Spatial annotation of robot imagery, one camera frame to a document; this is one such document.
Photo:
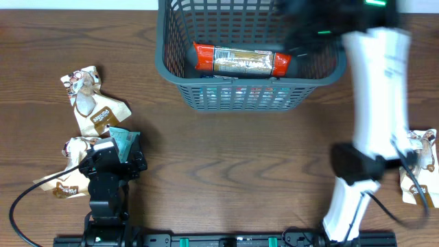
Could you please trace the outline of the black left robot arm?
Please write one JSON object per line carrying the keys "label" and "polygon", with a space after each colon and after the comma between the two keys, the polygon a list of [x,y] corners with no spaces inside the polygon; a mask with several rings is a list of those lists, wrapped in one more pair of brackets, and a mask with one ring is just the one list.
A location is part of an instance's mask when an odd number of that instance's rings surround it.
{"label": "black left robot arm", "polygon": [[87,151],[79,171],[89,179],[91,221],[86,223],[81,246],[142,246],[138,230],[130,226],[129,182],[147,169],[139,137],[134,138],[128,160],[121,162],[112,137],[100,139]]}

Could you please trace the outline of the blue white snack bag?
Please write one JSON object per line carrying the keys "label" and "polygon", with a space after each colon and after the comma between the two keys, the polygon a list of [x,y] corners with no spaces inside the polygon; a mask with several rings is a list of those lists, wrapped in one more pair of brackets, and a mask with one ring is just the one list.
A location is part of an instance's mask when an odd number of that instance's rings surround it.
{"label": "blue white snack bag", "polygon": [[196,110],[289,110],[301,97],[297,86],[275,84],[276,78],[241,79],[203,75],[207,82],[181,87],[180,92]]}

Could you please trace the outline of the teal snack packet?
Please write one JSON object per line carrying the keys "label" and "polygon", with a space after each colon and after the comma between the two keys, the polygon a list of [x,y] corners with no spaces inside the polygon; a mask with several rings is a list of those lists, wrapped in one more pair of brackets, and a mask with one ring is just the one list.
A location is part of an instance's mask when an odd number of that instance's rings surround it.
{"label": "teal snack packet", "polygon": [[128,159],[130,148],[134,143],[140,132],[131,132],[123,128],[109,127],[110,136],[116,141],[117,147],[119,149],[119,160],[121,163],[125,163]]}

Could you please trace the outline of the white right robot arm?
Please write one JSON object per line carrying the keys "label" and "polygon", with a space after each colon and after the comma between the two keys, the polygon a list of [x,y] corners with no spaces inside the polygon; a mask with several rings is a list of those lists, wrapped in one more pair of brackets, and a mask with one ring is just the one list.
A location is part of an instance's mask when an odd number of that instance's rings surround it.
{"label": "white right robot arm", "polygon": [[359,246],[359,227],[385,171],[407,167],[407,62],[411,36],[395,1],[277,1],[292,20],[286,50],[339,39],[351,65],[355,106],[349,143],[331,147],[335,186],[314,246]]}

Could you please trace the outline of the orange noodle pack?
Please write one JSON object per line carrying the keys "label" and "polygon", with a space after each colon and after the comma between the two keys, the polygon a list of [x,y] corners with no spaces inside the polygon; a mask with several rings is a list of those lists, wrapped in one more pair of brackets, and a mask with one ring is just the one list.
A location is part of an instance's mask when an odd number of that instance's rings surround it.
{"label": "orange noodle pack", "polygon": [[215,75],[285,77],[296,72],[291,55],[193,43],[187,60],[196,70]]}

